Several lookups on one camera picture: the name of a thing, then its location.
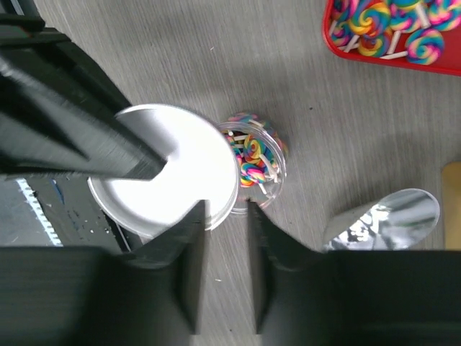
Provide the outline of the red square candy box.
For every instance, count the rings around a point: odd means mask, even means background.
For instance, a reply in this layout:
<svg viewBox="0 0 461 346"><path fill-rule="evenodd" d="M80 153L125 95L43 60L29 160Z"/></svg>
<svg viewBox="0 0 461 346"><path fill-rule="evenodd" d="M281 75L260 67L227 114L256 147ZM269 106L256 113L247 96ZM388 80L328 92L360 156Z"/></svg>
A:
<svg viewBox="0 0 461 346"><path fill-rule="evenodd" d="M323 38L341 58L460 75L459 1L327 1Z"/></svg>

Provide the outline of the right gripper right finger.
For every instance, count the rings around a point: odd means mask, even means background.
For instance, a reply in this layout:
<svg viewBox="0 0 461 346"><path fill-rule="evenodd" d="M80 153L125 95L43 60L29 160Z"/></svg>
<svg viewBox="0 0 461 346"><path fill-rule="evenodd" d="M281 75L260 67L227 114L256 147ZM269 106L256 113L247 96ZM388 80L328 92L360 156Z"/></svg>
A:
<svg viewBox="0 0 461 346"><path fill-rule="evenodd" d="M305 247L247 204L263 345L458 345L460 253Z"/></svg>

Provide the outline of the white round jar lid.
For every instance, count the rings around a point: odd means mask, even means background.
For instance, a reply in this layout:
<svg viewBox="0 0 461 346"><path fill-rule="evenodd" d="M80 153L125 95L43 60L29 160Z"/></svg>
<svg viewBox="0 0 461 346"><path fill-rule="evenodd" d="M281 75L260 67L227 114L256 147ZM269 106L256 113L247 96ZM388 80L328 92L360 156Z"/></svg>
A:
<svg viewBox="0 0 461 346"><path fill-rule="evenodd" d="M148 239L177 224L205 201L205 228L231 213L240 174L228 140L203 116L172 105L138 105L117 120L166 159L153 179L88 180L100 208L121 227Z"/></svg>

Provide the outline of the clear plastic round jar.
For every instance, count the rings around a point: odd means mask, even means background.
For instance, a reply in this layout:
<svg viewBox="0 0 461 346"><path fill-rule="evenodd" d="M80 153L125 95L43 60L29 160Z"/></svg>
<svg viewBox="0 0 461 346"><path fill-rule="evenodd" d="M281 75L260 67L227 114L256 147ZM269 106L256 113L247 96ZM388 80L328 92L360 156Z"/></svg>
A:
<svg viewBox="0 0 461 346"><path fill-rule="evenodd" d="M219 124L233 149L240 187L232 213L244 215L246 201L266 208L280 195L287 176L287 146L271 123L252 112L240 112Z"/></svg>

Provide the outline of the silver metal scoop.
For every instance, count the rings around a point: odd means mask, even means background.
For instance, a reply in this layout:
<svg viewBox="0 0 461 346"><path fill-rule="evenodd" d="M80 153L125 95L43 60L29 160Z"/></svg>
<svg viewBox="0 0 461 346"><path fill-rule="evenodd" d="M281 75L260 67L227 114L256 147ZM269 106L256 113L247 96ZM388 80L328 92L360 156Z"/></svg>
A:
<svg viewBox="0 0 461 346"><path fill-rule="evenodd" d="M403 250L424 240L437 226L438 200L418 188L334 216L323 234L322 250Z"/></svg>

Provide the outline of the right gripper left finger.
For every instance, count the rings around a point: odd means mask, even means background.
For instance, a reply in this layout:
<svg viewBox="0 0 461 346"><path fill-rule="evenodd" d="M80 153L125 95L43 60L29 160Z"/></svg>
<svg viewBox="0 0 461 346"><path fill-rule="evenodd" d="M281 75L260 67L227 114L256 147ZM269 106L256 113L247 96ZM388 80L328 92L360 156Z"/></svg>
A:
<svg viewBox="0 0 461 346"><path fill-rule="evenodd" d="M204 202L133 252L1 249L3 345L188 345L199 331Z"/></svg>

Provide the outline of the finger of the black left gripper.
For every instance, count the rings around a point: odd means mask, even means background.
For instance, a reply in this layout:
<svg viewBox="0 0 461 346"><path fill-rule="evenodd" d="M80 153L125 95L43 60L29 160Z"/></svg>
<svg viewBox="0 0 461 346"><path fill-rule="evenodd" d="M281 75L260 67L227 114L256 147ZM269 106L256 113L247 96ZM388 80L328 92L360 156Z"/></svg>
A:
<svg viewBox="0 0 461 346"><path fill-rule="evenodd" d="M1 16L1 175L148 180L166 160L119 122L130 103L40 17Z"/></svg>

